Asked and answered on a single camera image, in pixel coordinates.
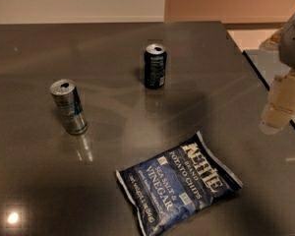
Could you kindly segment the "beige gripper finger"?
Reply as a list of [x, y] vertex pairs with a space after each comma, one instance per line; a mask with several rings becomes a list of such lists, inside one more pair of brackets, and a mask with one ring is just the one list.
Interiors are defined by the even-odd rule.
[[260, 129], [267, 135], [282, 130], [295, 115], [295, 69], [285, 76], [275, 76], [261, 116]]

